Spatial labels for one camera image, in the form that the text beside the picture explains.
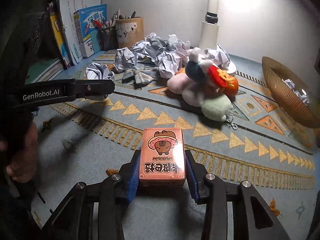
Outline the person's left hand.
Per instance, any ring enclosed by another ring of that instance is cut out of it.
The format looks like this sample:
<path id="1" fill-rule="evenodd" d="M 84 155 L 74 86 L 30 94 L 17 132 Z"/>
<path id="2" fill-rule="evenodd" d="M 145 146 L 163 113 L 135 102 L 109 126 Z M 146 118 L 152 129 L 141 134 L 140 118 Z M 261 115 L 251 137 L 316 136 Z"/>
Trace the person's left hand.
<path id="1" fill-rule="evenodd" d="M 27 183 L 36 174 L 38 130 L 34 121 L 30 123 L 24 137 L 24 148 L 15 155 L 9 165 L 1 165 L 1 174 L 6 174 L 18 183 Z"/>

